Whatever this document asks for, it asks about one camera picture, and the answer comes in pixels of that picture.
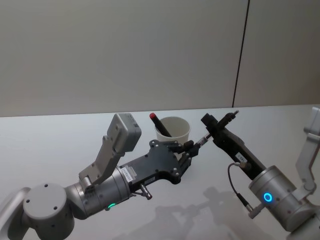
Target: table surface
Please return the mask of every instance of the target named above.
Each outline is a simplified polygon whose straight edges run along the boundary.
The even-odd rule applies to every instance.
[[[238,135],[266,166],[278,168],[298,187],[295,163],[306,140],[303,132],[311,105],[238,108],[240,113],[227,128]],[[207,132],[201,122],[205,113],[217,119],[235,108],[158,111],[160,118],[179,116],[191,125],[189,139],[199,140]],[[133,152],[123,164],[149,151],[156,138],[150,112],[133,112],[142,129]],[[78,173],[92,163],[102,144],[113,113],[26,116],[0,118],[0,180],[2,201],[21,187],[42,183],[68,186],[78,181]],[[228,181],[227,166],[232,160],[212,142],[204,145],[181,183],[166,180],[151,184],[153,199],[133,197],[110,211],[86,220],[75,220],[68,240],[284,240],[288,232],[267,211],[254,220],[235,197]],[[320,161],[313,172],[320,186]],[[250,192],[249,178],[232,169],[236,189],[252,206],[259,201]],[[320,205],[320,193],[309,198]],[[26,240],[38,239],[30,229]]]

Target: gray bracket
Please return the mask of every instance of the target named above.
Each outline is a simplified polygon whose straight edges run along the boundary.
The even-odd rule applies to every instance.
[[[319,108],[312,108],[311,116],[308,124],[304,128],[304,132],[307,134],[306,141],[295,164],[303,185],[292,193],[298,201],[313,194],[317,188],[311,168],[320,148]]]
[[[114,172],[119,159],[135,148],[141,136],[141,129],[130,113],[113,116],[102,138],[102,146],[95,161],[79,173],[79,182],[86,191],[101,184]]]

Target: pen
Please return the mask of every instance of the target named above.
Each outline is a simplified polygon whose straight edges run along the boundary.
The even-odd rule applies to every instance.
[[[163,136],[166,136],[166,137],[170,137],[170,138],[172,137],[170,135],[170,133],[168,132],[168,130],[166,129],[166,127],[162,124],[162,122],[156,116],[156,114],[150,113],[149,116],[150,116],[152,122],[154,123],[155,128],[159,131],[159,133],[161,133]]]

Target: gray wall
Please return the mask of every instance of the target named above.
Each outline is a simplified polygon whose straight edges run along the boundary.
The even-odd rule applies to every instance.
[[[0,117],[231,107],[247,0],[0,0]],[[319,1],[251,0],[234,105],[319,103]]]

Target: white cup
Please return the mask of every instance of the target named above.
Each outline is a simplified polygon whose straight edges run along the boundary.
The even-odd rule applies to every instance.
[[[167,116],[160,119],[160,121],[172,136],[164,136],[155,128],[156,138],[160,142],[177,141],[180,144],[184,144],[188,141],[191,127],[186,120],[178,116]]]

